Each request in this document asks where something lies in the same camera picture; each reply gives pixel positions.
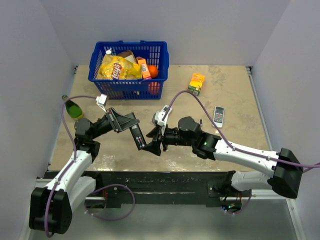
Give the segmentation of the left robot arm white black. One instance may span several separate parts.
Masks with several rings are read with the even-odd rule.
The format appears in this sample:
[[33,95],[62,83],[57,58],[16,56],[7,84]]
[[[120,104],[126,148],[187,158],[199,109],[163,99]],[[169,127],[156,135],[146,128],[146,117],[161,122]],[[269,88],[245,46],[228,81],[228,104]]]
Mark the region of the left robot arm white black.
[[29,228],[49,236],[64,234],[70,227],[74,210],[84,198],[89,194],[99,196],[104,190],[101,181],[83,175],[99,154],[101,144],[95,139],[110,131],[130,130],[136,141],[141,135],[139,122],[134,113],[122,115],[112,107],[96,122],[87,118],[77,120],[69,160],[45,186],[35,187],[31,193]]

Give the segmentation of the white remote control green screen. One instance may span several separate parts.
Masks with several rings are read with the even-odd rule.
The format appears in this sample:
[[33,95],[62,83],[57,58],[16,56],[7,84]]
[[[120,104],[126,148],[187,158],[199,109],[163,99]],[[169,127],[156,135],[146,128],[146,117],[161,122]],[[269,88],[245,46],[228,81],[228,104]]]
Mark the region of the white remote control green screen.
[[168,105],[165,105],[160,111],[165,111],[165,112],[166,112],[165,117],[166,117],[167,120],[168,120],[168,117],[169,117],[169,114],[170,114],[171,111],[172,111],[172,108],[169,107]]

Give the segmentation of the black remote control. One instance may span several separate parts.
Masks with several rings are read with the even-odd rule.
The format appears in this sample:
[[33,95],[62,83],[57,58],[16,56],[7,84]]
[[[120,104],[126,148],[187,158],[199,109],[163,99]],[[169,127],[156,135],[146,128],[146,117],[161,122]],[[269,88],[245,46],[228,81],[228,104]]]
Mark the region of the black remote control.
[[138,124],[132,126],[130,128],[130,132],[131,132],[131,135],[133,137],[133,140],[137,146],[137,149],[140,151],[143,149],[143,147],[146,145],[146,141],[145,141],[145,138],[142,134],[142,131],[140,129],[140,126]]

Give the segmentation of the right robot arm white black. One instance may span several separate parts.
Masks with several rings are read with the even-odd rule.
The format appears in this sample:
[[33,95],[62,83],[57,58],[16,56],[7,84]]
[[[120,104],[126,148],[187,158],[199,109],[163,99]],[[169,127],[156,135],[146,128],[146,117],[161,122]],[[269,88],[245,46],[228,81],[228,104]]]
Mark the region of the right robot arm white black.
[[183,117],[175,128],[156,125],[147,137],[152,141],[142,149],[160,156],[169,145],[188,146],[201,159],[226,161],[250,168],[250,172],[235,171],[223,183],[223,192],[230,197],[253,189],[271,189],[276,194],[296,199],[303,168],[294,153],[282,148],[279,152],[264,151],[226,142],[218,135],[202,130],[190,117]]

